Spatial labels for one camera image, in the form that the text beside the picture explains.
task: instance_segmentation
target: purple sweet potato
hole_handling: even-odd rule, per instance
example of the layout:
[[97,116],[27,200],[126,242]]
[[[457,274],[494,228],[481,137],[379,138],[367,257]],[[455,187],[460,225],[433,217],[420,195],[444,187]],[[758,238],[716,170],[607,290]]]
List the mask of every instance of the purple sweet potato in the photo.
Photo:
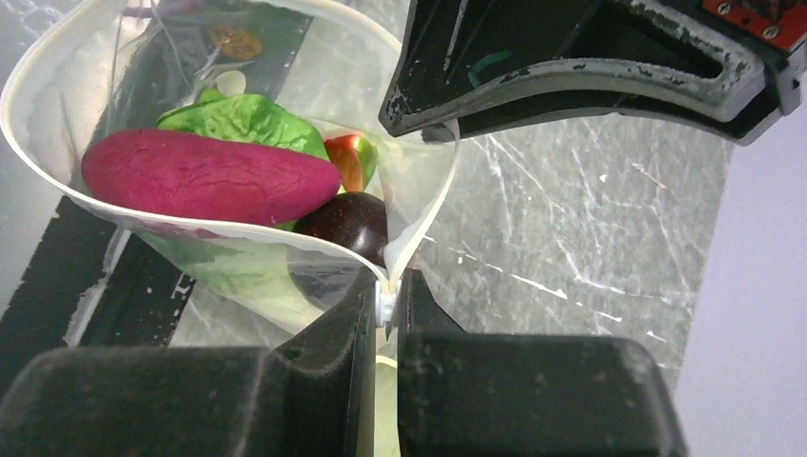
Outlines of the purple sweet potato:
[[309,214],[341,183],[337,168],[317,157],[163,129],[104,138],[81,172],[95,198],[119,207],[262,226]]

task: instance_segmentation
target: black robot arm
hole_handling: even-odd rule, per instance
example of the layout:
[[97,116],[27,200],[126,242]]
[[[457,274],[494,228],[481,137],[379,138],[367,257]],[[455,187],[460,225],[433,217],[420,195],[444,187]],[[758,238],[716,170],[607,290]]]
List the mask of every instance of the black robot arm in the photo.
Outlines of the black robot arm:
[[583,115],[745,145],[800,104],[803,0],[413,0],[380,120],[462,138]]

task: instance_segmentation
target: marble surface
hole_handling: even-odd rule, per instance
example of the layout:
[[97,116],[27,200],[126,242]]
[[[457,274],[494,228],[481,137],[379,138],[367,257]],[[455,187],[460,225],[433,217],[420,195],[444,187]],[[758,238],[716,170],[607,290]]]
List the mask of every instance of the marble surface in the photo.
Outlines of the marble surface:
[[[403,37],[407,2],[346,3]],[[463,141],[416,268],[467,330],[634,338],[673,387],[731,150],[696,129],[616,115]],[[176,344],[279,341],[203,288],[192,302]]]

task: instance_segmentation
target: plastic bag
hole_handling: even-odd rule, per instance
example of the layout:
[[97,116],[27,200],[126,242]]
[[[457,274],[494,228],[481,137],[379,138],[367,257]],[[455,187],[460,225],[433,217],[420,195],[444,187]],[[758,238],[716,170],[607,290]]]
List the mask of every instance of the plastic bag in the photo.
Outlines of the plastic bag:
[[[377,113],[401,45],[329,0],[85,0],[26,53],[0,99],[9,144],[91,213],[131,229],[180,270],[296,333],[336,304],[362,265],[395,292],[450,185],[457,144],[392,139]],[[379,150],[367,192],[383,198],[388,270],[274,228],[182,219],[89,196],[82,154],[121,129],[153,128],[203,90],[259,93],[327,137],[360,132]],[[454,132],[456,125],[446,126]]]

